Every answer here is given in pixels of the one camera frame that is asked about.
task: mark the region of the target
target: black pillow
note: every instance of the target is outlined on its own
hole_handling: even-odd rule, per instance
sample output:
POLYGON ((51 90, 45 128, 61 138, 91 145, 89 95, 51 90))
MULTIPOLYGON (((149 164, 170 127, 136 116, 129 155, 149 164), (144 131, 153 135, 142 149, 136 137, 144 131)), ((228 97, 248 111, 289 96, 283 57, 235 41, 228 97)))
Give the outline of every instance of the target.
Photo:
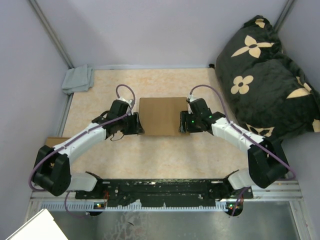
POLYGON ((280 139, 320 132, 320 95, 282 53, 278 35, 263 16, 232 37, 216 60, 215 73, 241 127, 280 139))

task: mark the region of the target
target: folded towel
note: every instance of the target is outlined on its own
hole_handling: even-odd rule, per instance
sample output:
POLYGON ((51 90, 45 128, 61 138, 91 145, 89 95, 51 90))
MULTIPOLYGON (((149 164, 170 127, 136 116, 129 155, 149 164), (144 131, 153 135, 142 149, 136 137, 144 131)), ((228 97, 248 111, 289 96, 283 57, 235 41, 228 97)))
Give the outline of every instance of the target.
POLYGON ((94 86, 94 70, 88 65, 69 69, 62 83, 62 91, 65 94, 86 92, 94 86))

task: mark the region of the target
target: white wall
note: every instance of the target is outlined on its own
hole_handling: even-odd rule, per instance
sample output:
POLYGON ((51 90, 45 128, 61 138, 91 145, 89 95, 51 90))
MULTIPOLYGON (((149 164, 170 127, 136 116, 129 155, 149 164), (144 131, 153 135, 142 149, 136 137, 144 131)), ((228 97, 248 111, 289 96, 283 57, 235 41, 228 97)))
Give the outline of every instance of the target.
MULTIPOLYGON (((297 0, 279 36, 286 53, 302 67, 320 91, 320 1, 297 0)), ((304 200, 320 238, 320 133, 309 133, 284 143, 285 154, 297 172, 304 200)))
POLYGON ((204 67, 256 15, 287 0, 41 0, 76 66, 204 67))
POLYGON ((0 3, 0 239, 23 223, 38 149, 56 132, 67 67, 26 0, 0 3))

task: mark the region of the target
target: brown cardboard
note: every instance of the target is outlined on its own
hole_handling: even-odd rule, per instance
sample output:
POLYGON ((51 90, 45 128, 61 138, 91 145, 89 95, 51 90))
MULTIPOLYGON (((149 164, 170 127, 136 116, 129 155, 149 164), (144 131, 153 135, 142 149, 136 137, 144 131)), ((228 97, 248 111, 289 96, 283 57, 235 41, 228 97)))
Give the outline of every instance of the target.
POLYGON ((145 136, 183 136, 180 112, 188 110, 186 97, 142 97, 139 118, 145 136))
POLYGON ((62 144, 64 141, 67 141, 69 137, 56 137, 56 136, 49 136, 46 141, 45 145, 52 148, 53 146, 57 144, 62 144))

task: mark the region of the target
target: black mounting rail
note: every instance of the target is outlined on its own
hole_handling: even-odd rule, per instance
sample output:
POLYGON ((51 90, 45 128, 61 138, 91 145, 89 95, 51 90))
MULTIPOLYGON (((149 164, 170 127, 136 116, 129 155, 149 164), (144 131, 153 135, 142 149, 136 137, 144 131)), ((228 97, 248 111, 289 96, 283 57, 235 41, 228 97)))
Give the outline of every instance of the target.
MULTIPOLYGON (((105 199, 108 207, 127 206, 140 200, 142 207, 214 207, 216 201, 236 198, 241 189, 234 191, 224 179, 101 179, 95 188, 76 191, 76 199, 105 199)), ((252 199, 251 190, 243 197, 252 199)))

